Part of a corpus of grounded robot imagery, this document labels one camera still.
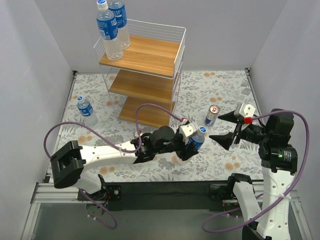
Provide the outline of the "small Pocari Sweat bottle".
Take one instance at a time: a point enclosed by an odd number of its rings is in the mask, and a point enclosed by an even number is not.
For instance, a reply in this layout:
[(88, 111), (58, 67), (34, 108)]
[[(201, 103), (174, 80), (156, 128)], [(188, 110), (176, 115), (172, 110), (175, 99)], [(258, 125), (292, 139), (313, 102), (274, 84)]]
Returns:
[(91, 103), (83, 96), (77, 97), (77, 108), (87, 126), (93, 127), (98, 123), (98, 117), (96, 116)]

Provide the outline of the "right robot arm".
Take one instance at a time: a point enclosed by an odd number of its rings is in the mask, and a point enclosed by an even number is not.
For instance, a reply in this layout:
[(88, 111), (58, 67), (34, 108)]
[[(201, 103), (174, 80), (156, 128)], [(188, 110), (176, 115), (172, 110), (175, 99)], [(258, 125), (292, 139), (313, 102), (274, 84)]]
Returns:
[(255, 125), (261, 116), (254, 114), (255, 108), (240, 103), (236, 110), (220, 115), (220, 120), (235, 123), (233, 132), (226, 135), (211, 135), (210, 138), (225, 150), (241, 140), (257, 144), (263, 175), (262, 204), (253, 181), (248, 175), (232, 173), (225, 186), (216, 192), (222, 199), (236, 199), (244, 222), (243, 240), (289, 240), (290, 192), (302, 174), (298, 168), (298, 153), (289, 143), (294, 127), (295, 111), (273, 109), (266, 115), (265, 125)]

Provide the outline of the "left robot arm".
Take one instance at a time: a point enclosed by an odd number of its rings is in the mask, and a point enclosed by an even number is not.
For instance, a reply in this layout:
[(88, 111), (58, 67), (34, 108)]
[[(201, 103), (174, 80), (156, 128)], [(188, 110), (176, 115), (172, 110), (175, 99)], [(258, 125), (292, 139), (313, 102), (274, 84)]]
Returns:
[(72, 140), (50, 158), (54, 187), (76, 187), (89, 193), (95, 200), (106, 196), (106, 187), (91, 169), (108, 165), (133, 165), (152, 161), (158, 154), (175, 152), (179, 159), (187, 161), (198, 153), (195, 144), (187, 145), (197, 134), (194, 124), (180, 125), (177, 130), (162, 126), (153, 133), (144, 133), (112, 147), (79, 145)]

